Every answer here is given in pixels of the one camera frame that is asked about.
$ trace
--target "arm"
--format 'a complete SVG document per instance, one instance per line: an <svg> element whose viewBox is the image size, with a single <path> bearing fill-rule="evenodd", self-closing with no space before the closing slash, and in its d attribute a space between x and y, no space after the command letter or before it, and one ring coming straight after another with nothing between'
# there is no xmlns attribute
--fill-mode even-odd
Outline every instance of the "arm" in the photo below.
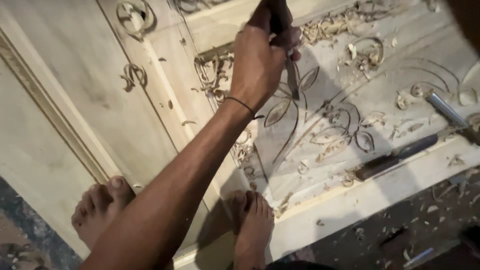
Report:
<svg viewBox="0 0 480 270"><path fill-rule="evenodd" d="M299 29L293 28L269 43L267 1L261 2L235 42L230 95L254 112L276 91L286 49L300 37ZM246 107L227 99L192 142L112 222L81 269L164 267L182 243L218 167L251 120Z"/></svg>

